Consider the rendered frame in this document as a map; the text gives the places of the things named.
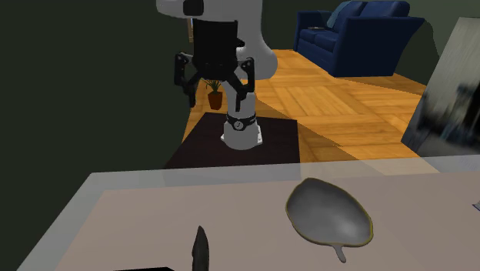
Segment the dark blue sofa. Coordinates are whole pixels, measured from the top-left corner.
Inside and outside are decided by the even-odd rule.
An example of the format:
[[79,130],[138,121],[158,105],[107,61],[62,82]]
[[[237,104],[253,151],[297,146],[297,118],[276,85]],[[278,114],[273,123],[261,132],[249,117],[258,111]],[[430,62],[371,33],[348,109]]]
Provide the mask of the dark blue sofa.
[[333,77],[391,76],[424,23],[405,1],[351,1],[342,10],[299,11],[294,51]]

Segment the potted plant in brown pot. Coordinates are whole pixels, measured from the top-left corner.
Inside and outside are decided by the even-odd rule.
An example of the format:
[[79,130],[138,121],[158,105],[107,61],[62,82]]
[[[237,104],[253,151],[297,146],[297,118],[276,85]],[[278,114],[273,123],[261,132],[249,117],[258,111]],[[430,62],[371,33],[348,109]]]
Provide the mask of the potted plant in brown pot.
[[219,80],[203,80],[206,84],[206,88],[210,88],[211,91],[208,94],[208,101],[210,108],[213,110],[219,110],[222,107],[223,93],[219,91],[222,86]]

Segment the grey streaked flat panel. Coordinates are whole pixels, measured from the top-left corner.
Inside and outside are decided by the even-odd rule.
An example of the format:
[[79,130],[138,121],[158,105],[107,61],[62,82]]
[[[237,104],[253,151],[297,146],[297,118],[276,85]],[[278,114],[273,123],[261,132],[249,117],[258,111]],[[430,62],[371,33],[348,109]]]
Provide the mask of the grey streaked flat panel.
[[480,18],[456,22],[402,143],[421,157],[480,155]]

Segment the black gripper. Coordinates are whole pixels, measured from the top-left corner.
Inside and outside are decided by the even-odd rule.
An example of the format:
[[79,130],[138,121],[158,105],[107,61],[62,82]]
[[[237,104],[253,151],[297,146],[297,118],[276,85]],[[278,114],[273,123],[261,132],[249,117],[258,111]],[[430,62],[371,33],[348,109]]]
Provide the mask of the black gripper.
[[[245,43],[238,38],[238,22],[211,22],[193,20],[194,53],[179,52],[175,55],[174,83],[181,86],[188,96],[189,106],[196,105],[196,90],[201,78],[228,78],[229,85],[236,91],[235,111],[241,109],[241,101],[255,91],[255,60],[248,57],[238,61],[237,48]],[[192,64],[196,73],[185,77],[185,67]],[[247,74],[247,84],[241,83],[233,73],[239,67]]]

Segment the dark grey pointed object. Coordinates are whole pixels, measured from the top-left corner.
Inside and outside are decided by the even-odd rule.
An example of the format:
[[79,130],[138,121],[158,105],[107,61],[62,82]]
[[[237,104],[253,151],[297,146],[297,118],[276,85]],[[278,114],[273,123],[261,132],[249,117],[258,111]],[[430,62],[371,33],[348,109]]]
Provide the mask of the dark grey pointed object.
[[197,229],[192,247],[192,271],[209,271],[209,244],[202,226]]

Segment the grey leaf-shaped dish, yellow rim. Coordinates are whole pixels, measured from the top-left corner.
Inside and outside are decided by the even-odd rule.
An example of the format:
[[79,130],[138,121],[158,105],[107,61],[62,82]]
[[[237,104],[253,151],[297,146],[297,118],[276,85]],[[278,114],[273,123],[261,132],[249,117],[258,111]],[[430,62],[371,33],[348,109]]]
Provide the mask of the grey leaf-shaped dish, yellow rim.
[[374,237],[371,216],[349,192],[330,182],[308,177],[290,193],[285,213],[292,228],[306,241],[334,249],[346,263],[345,247],[358,248]]

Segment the dark robot stand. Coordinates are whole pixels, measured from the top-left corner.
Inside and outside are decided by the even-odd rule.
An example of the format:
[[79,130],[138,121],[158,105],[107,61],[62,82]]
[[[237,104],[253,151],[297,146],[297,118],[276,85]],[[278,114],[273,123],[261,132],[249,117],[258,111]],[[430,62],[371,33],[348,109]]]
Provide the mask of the dark robot stand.
[[299,163],[298,124],[294,119],[259,117],[263,143],[234,150],[221,140],[224,114],[206,112],[165,164],[166,169]]

